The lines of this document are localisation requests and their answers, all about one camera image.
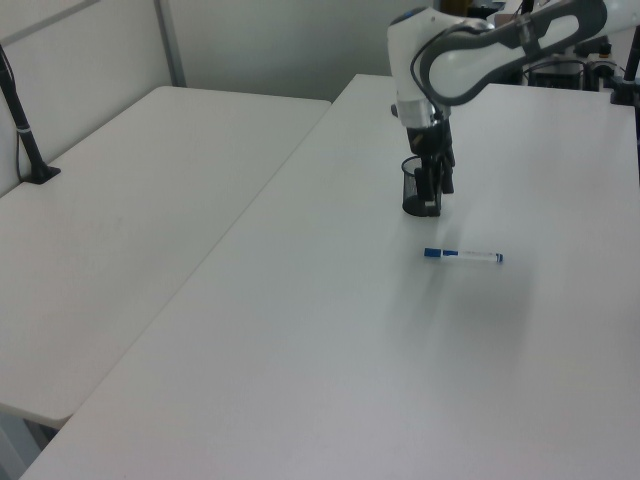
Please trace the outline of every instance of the white table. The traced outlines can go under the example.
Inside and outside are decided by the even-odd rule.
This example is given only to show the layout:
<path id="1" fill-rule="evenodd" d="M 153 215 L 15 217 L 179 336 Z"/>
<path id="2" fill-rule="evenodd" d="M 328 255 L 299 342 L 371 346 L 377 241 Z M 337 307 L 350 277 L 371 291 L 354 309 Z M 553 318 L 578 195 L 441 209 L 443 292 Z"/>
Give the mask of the white table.
<path id="1" fill-rule="evenodd" d="M 435 220 L 393 99 L 356 77 L 25 480 L 637 477 L 633 110 L 488 87 Z"/>
<path id="2" fill-rule="evenodd" d="M 328 108 L 160 88 L 0 200 L 0 410 L 72 415 Z"/>

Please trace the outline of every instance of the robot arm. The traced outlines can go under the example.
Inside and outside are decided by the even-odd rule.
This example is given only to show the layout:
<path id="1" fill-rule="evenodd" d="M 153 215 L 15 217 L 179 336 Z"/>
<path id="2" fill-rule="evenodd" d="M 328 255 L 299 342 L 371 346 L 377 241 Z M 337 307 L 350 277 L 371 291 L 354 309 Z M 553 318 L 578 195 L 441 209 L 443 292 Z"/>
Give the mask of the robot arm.
<path id="1" fill-rule="evenodd" d="M 409 213 L 437 216 L 440 194 L 453 193 L 450 106 L 469 102 L 506 71 L 638 24 L 638 0 L 561 0 L 498 29 L 433 8 L 394 20 L 388 44 L 398 117 L 422 159 L 416 181 L 427 179 L 417 185 L 424 208 Z"/>

